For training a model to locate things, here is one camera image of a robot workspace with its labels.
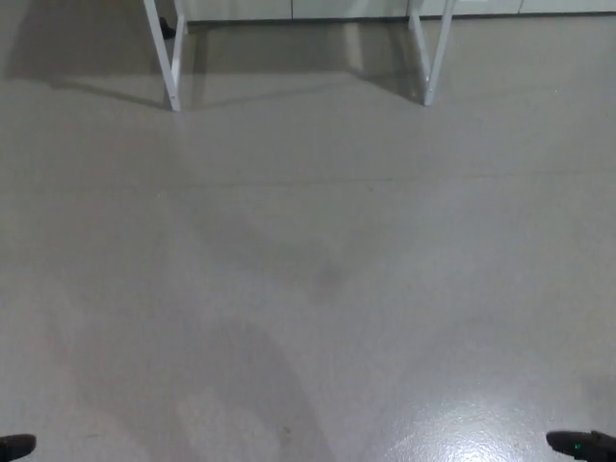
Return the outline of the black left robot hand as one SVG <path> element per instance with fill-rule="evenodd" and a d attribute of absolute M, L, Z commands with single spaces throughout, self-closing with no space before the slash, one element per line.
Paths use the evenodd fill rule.
<path fill-rule="evenodd" d="M 0 460 L 12 462 L 27 457 L 37 447 L 37 437 L 33 434 L 14 434 L 0 437 Z"/>

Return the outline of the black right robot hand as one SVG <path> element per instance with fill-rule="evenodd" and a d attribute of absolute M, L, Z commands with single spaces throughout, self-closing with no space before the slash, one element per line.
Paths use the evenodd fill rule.
<path fill-rule="evenodd" d="M 556 430 L 546 434 L 556 452 L 581 461 L 615 461 L 615 438 L 597 430 L 589 432 Z"/>

